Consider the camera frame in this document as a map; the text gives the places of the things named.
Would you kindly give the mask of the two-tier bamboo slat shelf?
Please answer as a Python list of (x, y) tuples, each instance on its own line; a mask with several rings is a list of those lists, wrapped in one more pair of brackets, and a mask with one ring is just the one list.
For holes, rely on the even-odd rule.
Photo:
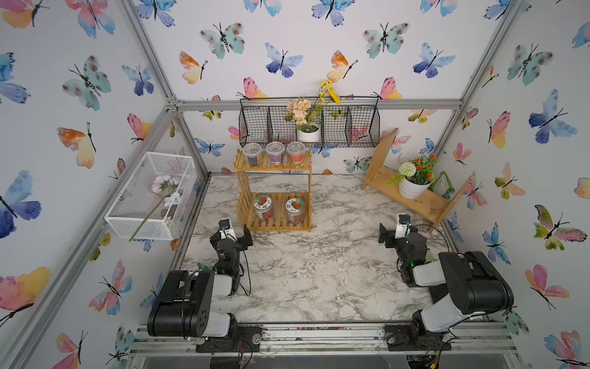
[[(309, 232), (312, 229), (312, 204), (311, 191), (306, 192), (252, 192), (248, 174), (250, 172), (270, 174), (273, 167), (268, 162), (267, 154), (264, 153), (258, 167), (250, 167), (244, 164), (244, 153), (239, 150), (234, 162), (235, 174), (238, 178), (240, 192), (238, 195), (237, 215), (242, 225), (246, 225), (254, 232)], [(269, 223), (264, 223), (254, 215), (253, 202), (259, 195), (270, 195), (275, 207), (274, 218)], [(306, 205), (304, 222), (299, 225), (290, 224), (287, 221), (285, 204), (288, 199), (302, 198)]]

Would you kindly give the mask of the clear tub dark seeds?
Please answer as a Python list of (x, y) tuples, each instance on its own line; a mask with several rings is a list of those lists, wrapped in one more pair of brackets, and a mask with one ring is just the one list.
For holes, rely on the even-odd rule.
[(244, 164), (250, 167), (258, 167), (261, 161), (263, 149), (260, 144), (256, 142), (248, 143), (243, 147)]

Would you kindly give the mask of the clear tub purple seeds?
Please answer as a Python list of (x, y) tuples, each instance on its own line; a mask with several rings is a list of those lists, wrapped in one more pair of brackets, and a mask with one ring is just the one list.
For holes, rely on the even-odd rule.
[(281, 165), (283, 162), (283, 154), (285, 151), (286, 148), (284, 144), (280, 141), (269, 142), (265, 147), (268, 162), (271, 165)]

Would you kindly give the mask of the clear tub red seeds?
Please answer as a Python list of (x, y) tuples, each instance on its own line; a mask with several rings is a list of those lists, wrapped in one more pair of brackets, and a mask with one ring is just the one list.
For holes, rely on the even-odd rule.
[(293, 141), (287, 145), (287, 154), (292, 165), (301, 165), (304, 163), (307, 148), (304, 143)]

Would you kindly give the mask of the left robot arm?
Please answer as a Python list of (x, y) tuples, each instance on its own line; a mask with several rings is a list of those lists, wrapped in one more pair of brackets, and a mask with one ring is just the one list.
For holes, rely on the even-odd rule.
[(235, 295), (241, 286), (241, 253), (253, 245), (248, 227), (235, 235), (230, 221), (220, 221), (210, 243), (218, 255), (211, 271), (168, 273), (147, 319), (152, 337), (228, 338), (237, 340), (238, 323), (230, 313), (211, 310), (214, 298)]

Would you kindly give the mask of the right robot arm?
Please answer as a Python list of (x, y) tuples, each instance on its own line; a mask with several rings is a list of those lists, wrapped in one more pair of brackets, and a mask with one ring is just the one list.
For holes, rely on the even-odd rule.
[(398, 272), (411, 288), (442, 288), (442, 298), (413, 315), (417, 333), (440, 334), (481, 315), (513, 306), (514, 294), (482, 252), (441, 252), (427, 261), (427, 239), (409, 224), (379, 226), (378, 242), (398, 256)]

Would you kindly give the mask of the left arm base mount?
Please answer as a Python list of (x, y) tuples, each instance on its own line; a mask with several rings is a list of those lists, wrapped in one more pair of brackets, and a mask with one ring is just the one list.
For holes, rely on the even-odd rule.
[(205, 338), (196, 345), (199, 354), (257, 353), (260, 351), (263, 329), (258, 326), (237, 325), (230, 327), (228, 335), (221, 338)]

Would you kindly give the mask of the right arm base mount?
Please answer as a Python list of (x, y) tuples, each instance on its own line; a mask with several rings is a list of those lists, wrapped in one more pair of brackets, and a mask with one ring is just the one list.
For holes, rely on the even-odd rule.
[(422, 332), (415, 324), (386, 324), (384, 340), (390, 352), (437, 351), (444, 346), (444, 334)]

